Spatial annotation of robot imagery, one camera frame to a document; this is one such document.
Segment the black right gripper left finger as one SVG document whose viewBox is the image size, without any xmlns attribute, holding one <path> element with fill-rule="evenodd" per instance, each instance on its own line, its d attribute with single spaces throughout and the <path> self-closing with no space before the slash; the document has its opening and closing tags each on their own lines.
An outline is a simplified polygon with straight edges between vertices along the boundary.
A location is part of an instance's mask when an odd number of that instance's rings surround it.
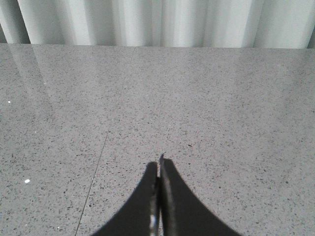
<svg viewBox="0 0 315 236">
<path fill-rule="evenodd" d="M 150 162 L 137 187 L 119 211 L 94 236 L 158 235 L 158 167 Z"/>
</svg>

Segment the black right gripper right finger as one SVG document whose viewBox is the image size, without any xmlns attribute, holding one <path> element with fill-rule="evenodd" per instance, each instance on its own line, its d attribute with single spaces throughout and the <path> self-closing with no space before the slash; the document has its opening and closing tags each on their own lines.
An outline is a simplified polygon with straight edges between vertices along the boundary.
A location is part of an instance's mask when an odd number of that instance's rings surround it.
<svg viewBox="0 0 315 236">
<path fill-rule="evenodd" d="M 165 236 L 238 236 L 194 195 L 174 162 L 161 155 L 160 209 Z"/>
</svg>

